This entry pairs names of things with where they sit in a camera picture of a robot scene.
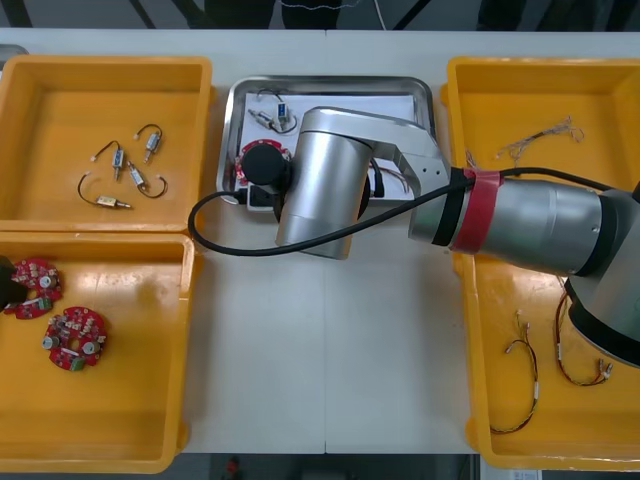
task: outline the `electronic component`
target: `electronic component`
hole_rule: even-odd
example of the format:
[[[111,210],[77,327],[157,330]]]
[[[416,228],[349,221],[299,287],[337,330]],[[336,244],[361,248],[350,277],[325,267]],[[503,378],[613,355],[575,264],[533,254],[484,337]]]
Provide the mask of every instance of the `electronic component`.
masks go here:
[[[278,103],[278,123],[280,124],[280,131],[286,130],[290,121],[291,112],[289,111],[288,105],[284,102]]]
[[[252,212],[272,212],[275,200],[269,187],[265,185],[252,185],[251,183],[267,181],[269,178],[280,178],[284,165],[291,161],[291,152],[282,146],[280,142],[268,138],[254,140],[246,144],[235,160],[236,188],[247,190],[247,209]],[[253,181],[245,175],[244,167],[249,168],[249,173],[254,175]],[[275,169],[276,175],[270,175],[268,171]]]
[[[275,122],[268,113],[265,113],[262,110],[257,112],[256,110],[249,109],[249,115],[251,115],[253,119],[264,128],[277,132]]]
[[[41,258],[27,258],[15,265],[14,282],[35,292],[35,298],[6,306],[4,313],[15,314],[20,320],[38,318],[53,308],[62,298],[60,274],[56,267]]]
[[[98,313],[71,307],[49,320],[42,348],[58,367],[75,372],[96,365],[106,341],[106,323]]]
[[[140,173],[140,170],[138,170],[132,162],[128,162],[128,165],[129,173],[131,174],[131,178],[133,179],[133,183],[135,183],[136,188],[146,188],[147,182],[142,176],[142,173]]]
[[[151,155],[154,155],[158,152],[158,148],[160,148],[160,140],[162,140],[163,135],[162,129],[158,125],[156,125],[155,123],[148,123],[136,132],[136,134],[133,136],[133,139],[138,140],[140,138],[140,134],[147,128],[155,128],[156,131],[153,132],[147,139],[147,144],[145,145],[144,163],[149,163]]]
[[[295,115],[291,114],[291,110],[289,109],[287,103],[277,92],[269,90],[267,88],[263,88],[262,90],[260,90],[258,92],[258,97],[263,92],[271,93],[278,100],[276,108],[276,118],[274,119],[271,115],[262,110],[256,111],[249,109],[249,115],[253,117],[258,125],[262,125],[267,130],[272,130],[280,135],[286,135],[287,133],[293,132],[298,126],[298,118]]]
[[[540,399],[540,383],[538,381],[538,359],[536,357],[536,352],[534,352],[531,343],[529,342],[529,329],[531,328],[531,324],[528,322],[525,325],[520,324],[520,312],[516,312],[516,322],[518,323],[518,328],[520,330],[520,337],[517,340],[514,340],[509,344],[505,353],[509,354],[513,350],[513,347],[516,344],[522,344],[526,347],[529,352],[529,356],[531,357],[531,367],[533,369],[533,400],[531,401],[531,407],[529,408],[529,413],[527,416],[517,425],[510,428],[498,428],[490,425],[491,433],[505,434],[505,433],[513,433],[518,430],[522,430],[527,426],[527,423],[531,421],[531,417],[536,411],[536,407],[538,406],[538,401]]]
[[[82,183],[84,182],[84,179],[87,178],[89,175],[91,175],[91,172],[86,172],[82,176],[80,181],[78,182],[77,191],[78,191],[78,195],[80,196],[80,198],[82,200],[87,202],[89,205],[95,205],[97,207],[104,207],[104,208],[133,208],[128,203],[121,202],[120,200],[118,200],[115,197],[108,197],[106,195],[100,195],[98,198],[96,198],[95,202],[92,202],[91,200],[87,199],[84,195],[82,195]]]
[[[0,256],[0,309],[27,299],[29,288],[13,279],[15,273],[13,263],[7,257]]]
[[[113,175],[116,180],[120,180],[120,170],[124,168],[124,150],[118,148],[115,152],[113,152]]]
[[[604,360],[602,358],[599,358],[597,363],[596,375],[593,380],[587,382],[575,380],[571,375],[569,375],[564,364],[562,363],[562,340],[560,334],[562,331],[562,323],[568,310],[568,300],[569,295],[567,294],[567,292],[563,292],[562,297],[560,297],[558,307],[556,308],[555,319],[553,322],[553,336],[556,341],[556,364],[558,365],[558,368],[562,372],[564,378],[569,380],[574,385],[577,385],[579,387],[593,387],[595,385],[602,385],[607,380],[609,380],[609,377],[611,376],[611,372],[613,370],[613,363],[607,364],[607,367],[605,368]]]
[[[145,197],[160,198],[165,193],[167,193],[169,184],[167,183],[167,181],[164,179],[162,175],[156,175],[156,178],[162,181],[163,183],[162,191],[157,195],[151,195],[147,192],[148,184],[146,179],[142,175],[142,172],[138,170],[138,168],[132,162],[127,162],[127,164],[129,166],[129,172],[131,173],[131,178],[133,179],[133,183],[136,185],[136,188],[138,189],[138,191],[142,193]]]
[[[509,156],[513,159],[513,165],[517,167],[518,163],[520,162],[520,157],[533,141],[547,135],[562,135],[563,133],[568,133],[569,135],[571,135],[571,138],[577,143],[580,143],[582,142],[582,140],[584,140],[584,131],[581,128],[574,127],[571,124],[571,115],[569,115],[562,122],[554,125],[551,128],[547,128],[546,130],[534,133],[533,135],[529,135],[522,140],[510,143],[509,145],[501,148],[500,151],[496,154],[496,159],[500,158],[504,153],[509,153]]]
[[[111,140],[104,147],[102,147],[98,151],[98,153],[91,157],[91,161],[95,162],[102,154],[102,152],[104,152],[113,144],[116,145],[116,150],[113,152],[113,160],[111,162],[111,165],[113,166],[113,176],[117,182],[118,180],[120,180],[120,171],[124,168],[124,149],[120,146],[120,143],[118,143],[117,140]]]

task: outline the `red circuit board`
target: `red circuit board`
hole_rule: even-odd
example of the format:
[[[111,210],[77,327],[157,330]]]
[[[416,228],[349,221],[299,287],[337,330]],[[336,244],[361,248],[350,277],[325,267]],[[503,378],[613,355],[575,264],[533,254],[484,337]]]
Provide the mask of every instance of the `red circuit board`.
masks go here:
[[[249,184],[247,178],[244,176],[244,172],[242,171],[242,159],[244,158],[245,153],[256,145],[271,145],[272,147],[276,147],[280,150],[280,153],[284,158],[287,160],[291,159],[291,152],[287,148],[283,147],[280,142],[276,142],[275,140],[264,138],[262,140],[254,140],[253,142],[247,143],[242,150],[240,150],[240,155],[236,157],[236,187],[246,187]]]
[[[38,318],[53,308],[53,303],[62,298],[62,285],[58,269],[41,258],[27,258],[15,265],[16,272],[11,276],[36,296],[20,305],[8,305],[4,313],[15,313],[16,318],[25,320]]]
[[[49,320],[42,347],[49,360],[64,370],[78,371],[95,366],[107,343],[104,319],[85,307],[71,307]]]

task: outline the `yellow bin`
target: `yellow bin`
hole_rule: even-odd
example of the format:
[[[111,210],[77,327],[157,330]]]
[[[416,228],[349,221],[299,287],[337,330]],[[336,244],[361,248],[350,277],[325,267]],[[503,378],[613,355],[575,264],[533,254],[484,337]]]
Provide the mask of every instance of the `yellow bin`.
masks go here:
[[[10,59],[0,82],[0,231],[183,232],[199,200],[211,97],[211,63],[199,57],[61,57]],[[157,154],[144,163],[134,134],[155,123],[163,130]],[[118,141],[146,176],[141,195],[129,171],[114,181]],[[116,197],[133,210],[88,205],[77,192],[82,175],[90,200]]]
[[[640,61],[456,58],[443,99],[449,107],[453,162],[469,149],[484,169],[513,166],[496,153],[571,115],[584,141],[536,140],[521,166],[556,168],[630,190],[640,179]],[[471,419],[469,443],[503,468],[640,469],[640,370],[613,361],[610,380],[569,383],[556,367],[553,318],[561,287],[553,276],[484,256],[456,255],[464,287]],[[533,380],[528,354],[505,347],[518,338],[515,312],[530,322],[540,372],[540,402],[521,431],[495,435],[527,414]],[[578,379],[594,375],[602,354],[567,319],[563,361]]]
[[[194,246],[184,235],[0,233],[11,261],[45,257],[64,297],[50,315],[0,320],[0,471],[156,473],[182,424]],[[42,349],[50,316],[82,305],[107,322],[100,362],[79,372]]]

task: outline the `metal tray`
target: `metal tray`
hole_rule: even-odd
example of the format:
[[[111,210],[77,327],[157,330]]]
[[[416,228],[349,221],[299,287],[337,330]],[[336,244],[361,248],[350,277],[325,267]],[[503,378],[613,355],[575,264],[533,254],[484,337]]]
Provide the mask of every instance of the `metal tray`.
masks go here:
[[[360,76],[261,76],[238,81],[229,91],[224,115],[222,147],[218,163],[216,188],[235,189],[235,159],[240,148],[247,94],[261,90],[274,90],[287,95],[411,95],[414,98],[414,121],[429,130],[435,138],[433,99],[426,83],[412,77],[360,77]],[[237,204],[234,199],[225,198]],[[372,203],[394,200],[371,199]]]

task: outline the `white table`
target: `white table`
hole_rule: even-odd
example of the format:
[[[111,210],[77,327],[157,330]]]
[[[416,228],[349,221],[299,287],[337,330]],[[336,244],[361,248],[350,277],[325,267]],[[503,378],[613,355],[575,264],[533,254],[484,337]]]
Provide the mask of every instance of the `white table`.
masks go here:
[[[0,29],[0,43],[32,53],[207,56],[221,94],[214,145],[226,90],[249,75],[407,75],[437,98],[457,55],[640,51],[640,35],[604,33]],[[436,108],[446,151],[445,112]],[[207,166],[212,185],[216,161],[211,155]],[[222,202],[208,214],[227,245],[256,248],[275,237],[268,217]],[[358,234],[345,262],[207,254],[194,299],[187,451],[470,451],[459,282],[447,252],[407,239],[407,222]]]

